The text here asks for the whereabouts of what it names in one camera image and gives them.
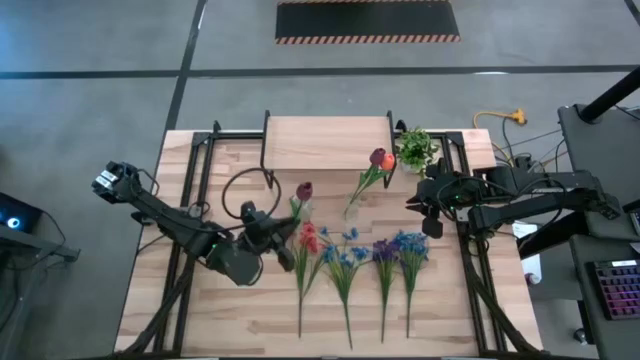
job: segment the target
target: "blue light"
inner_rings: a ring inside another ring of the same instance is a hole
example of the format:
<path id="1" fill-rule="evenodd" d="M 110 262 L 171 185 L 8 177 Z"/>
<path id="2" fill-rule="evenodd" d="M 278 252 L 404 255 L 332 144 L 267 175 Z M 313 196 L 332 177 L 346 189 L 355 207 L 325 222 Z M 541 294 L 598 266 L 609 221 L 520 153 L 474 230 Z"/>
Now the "blue light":
<path id="1" fill-rule="evenodd" d="M 18 226 L 20 226 L 20 219 L 10 218 L 9 220 L 7 220 L 7 226 L 9 226 L 9 228 L 11 229 L 17 228 Z"/>

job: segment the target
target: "concrete floor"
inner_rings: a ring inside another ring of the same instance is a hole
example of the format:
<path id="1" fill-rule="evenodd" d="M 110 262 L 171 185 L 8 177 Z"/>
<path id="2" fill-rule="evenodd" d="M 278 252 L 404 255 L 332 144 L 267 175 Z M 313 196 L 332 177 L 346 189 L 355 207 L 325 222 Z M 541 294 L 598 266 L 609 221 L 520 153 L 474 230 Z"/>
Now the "concrete floor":
<path id="1" fill-rule="evenodd" d="M 633 64 L 640 29 L 622 0 L 451 0 L 460 44 L 274 44 L 275 0 L 210 0 L 193 69 Z M 196 0 L 0 2 L 0 72 L 177 70 Z M 512 142 L 558 129 L 556 109 L 588 102 L 622 73 L 190 79 L 178 129 L 260 128 L 282 115 L 373 115 L 425 128 L 466 128 L 482 110 L 527 112 Z M 52 213 L 77 263 L 51 270 L 21 343 L 24 359 L 111 351 L 140 227 L 90 183 L 109 160 L 153 170 L 175 79 L 0 80 L 0 191 Z M 626 105 L 637 105 L 633 95 Z M 481 125 L 504 144 L 501 120 Z M 516 147 L 541 157 L 560 134 Z M 568 158 L 560 169 L 571 168 Z M 44 232 L 56 238 L 55 232 Z M 595 356 L 568 329 L 574 303 L 536 302 L 545 348 Z M 566 307 L 566 318 L 557 314 Z"/>

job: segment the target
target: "orange tulip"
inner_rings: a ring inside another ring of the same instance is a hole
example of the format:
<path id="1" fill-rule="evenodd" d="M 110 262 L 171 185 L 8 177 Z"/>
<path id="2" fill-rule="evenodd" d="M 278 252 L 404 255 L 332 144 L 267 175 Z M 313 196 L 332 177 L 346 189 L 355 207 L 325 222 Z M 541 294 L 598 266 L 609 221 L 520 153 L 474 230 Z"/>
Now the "orange tulip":
<path id="1" fill-rule="evenodd" d="M 385 154 L 384 160 L 382 160 L 382 164 L 380 164 L 380 167 L 384 171 L 391 171 L 391 169 L 393 169 L 393 164 L 395 164 L 395 162 L 396 162 L 396 158 L 393 156 L 393 154 Z"/>

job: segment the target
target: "wooden table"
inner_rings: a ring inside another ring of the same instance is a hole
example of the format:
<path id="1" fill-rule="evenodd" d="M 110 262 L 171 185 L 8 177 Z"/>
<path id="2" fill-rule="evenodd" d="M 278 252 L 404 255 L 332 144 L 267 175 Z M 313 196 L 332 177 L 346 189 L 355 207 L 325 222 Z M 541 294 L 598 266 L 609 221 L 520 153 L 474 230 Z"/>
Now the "wooden table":
<path id="1" fill-rule="evenodd" d="M 464 135 L 471 169 L 495 166 L 488 132 L 460 131 Z M 161 185 L 159 197 L 170 205 L 178 206 L 180 201 L 192 134 L 193 131 L 170 131 L 163 145 L 157 180 Z M 259 164 L 260 149 L 260 140 L 216 142 L 207 194 L 211 211 L 207 218 L 225 226 L 236 224 L 236 220 L 230 219 L 220 205 L 221 190 L 233 174 Z M 300 182 L 312 181 L 312 220 L 318 227 L 328 226 L 333 238 L 340 239 L 340 233 L 345 230 L 341 218 L 345 195 L 353 191 L 358 171 L 277 170 L 276 177 L 282 184 L 284 201 L 275 216 L 289 215 L 286 199 L 294 194 Z M 199 174 L 195 178 L 194 186 L 197 186 Z M 357 219 L 361 236 L 355 245 L 371 245 L 376 240 L 391 238 L 399 229 L 420 230 L 422 217 L 404 209 L 404 202 L 415 193 L 418 180 L 416 175 L 404 173 L 398 167 L 388 189 L 385 190 L 379 182 L 364 193 Z M 267 210 L 272 206 L 273 198 L 260 173 L 241 177 L 227 194 L 230 209 L 238 211 L 246 200 L 253 200 L 258 208 Z M 295 275 L 283 272 L 274 255 L 265 255 L 262 278 L 255 286 L 247 288 L 238 288 L 226 277 L 196 265 L 183 356 L 476 355 L 455 225 L 444 217 L 442 220 L 445 221 L 444 236 L 429 240 L 430 261 L 419 275 L 409 339 L 405 337 L 406 296 L 402 280 L 397 279 L 389 299 L 385 343 L 380 343 L 381 299 L 372 264 L 361 268 L 351 289 L 349 309 L 353 350 L 349 349 L 341 302 L 324 274 L 318 276 L 305 299 L 304 332 L 298 339 Z M 158 234 L 157 229 L 145 230 L 140 245 Z M 128 346 L 158 308 L 170 244 L 169 240 L 163 239 L 138 256 L 116 349 Z M 501 306 L 527 340 L 541 348 L 513 238 L 498 234 L 491 239 L 489 258 Z M 175 313 L 173 316 L 167 333 L 170 339 Z M 487 338 L 492 344 L 486 311 L 483 318 Z"/>

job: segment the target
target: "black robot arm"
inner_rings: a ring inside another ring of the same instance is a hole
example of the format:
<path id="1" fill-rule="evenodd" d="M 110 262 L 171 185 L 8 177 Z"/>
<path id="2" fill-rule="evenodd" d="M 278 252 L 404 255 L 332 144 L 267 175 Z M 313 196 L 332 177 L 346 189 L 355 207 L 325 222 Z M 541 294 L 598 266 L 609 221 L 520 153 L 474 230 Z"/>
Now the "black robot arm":
<path id="1" fill-rule="evenodd" d="M 473 176 L 434 165 L 430 178 L 418 183 L 417 193 L 407 201 L 407 209 L 425 216 L 423 232 L 442 236 L 440 213 L 453 219 L 453 210 L 470 208 L 471 235 L 490 235 L 504 223 L 558 209 L 596 211 L 608 219 L 622 213 L 618 201 L 606 194 L 597 178 L 588 171 L 532 173 L 527 168 L 506 166 L 474 170 Z M 538 196 L 512 203 L 523 195 Z M 485 204 L 509 203 L 502 207 Z"/>
<path id="2" fill-rule="evenodd" d="M 109 162 L 93 181 L 94 193 L 109 203 L 129 203 L 153 219 L 160 231 L 180 244 L 207 268 L 227 275 L 237 285 L 252 285 L 262 272 L 260 255 L 274 250 L 285 271 L 293 269 L 294 260 L 285 241 L 295 231 L 299 220 L 292 217 L 272 219 L 256 210 L 248 201 L 241 207 L 245 231 L 236 239 L 229 229 L 212 221 L 202 221 L 186 210 L 175 209 L 145 190 L 139 170 L 126 163 Z"/>

